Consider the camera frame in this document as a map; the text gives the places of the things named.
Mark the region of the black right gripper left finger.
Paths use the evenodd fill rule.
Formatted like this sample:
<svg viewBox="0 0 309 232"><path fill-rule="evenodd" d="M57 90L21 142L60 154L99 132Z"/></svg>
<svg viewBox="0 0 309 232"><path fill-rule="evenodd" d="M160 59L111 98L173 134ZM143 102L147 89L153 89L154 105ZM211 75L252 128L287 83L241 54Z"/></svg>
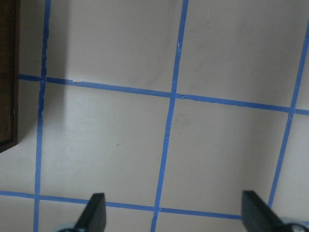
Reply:
<svg viewBox="0 0 309 232"><path fill-rule="evenodd" d="M75 232L104 232L107 224L104 193L94 193L73 227Z"/></svg>

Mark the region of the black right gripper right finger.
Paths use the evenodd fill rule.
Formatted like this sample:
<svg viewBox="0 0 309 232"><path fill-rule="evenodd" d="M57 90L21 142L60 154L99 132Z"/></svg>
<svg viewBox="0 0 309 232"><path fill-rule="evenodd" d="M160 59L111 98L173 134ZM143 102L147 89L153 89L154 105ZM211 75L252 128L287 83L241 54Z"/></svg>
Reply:
<svg viewBox="0 0 309 232"><path fill-rule="evenodd" d="M252 190L244 190L241 198L242 223L248 232L290 232L285 224Z"/></svg>

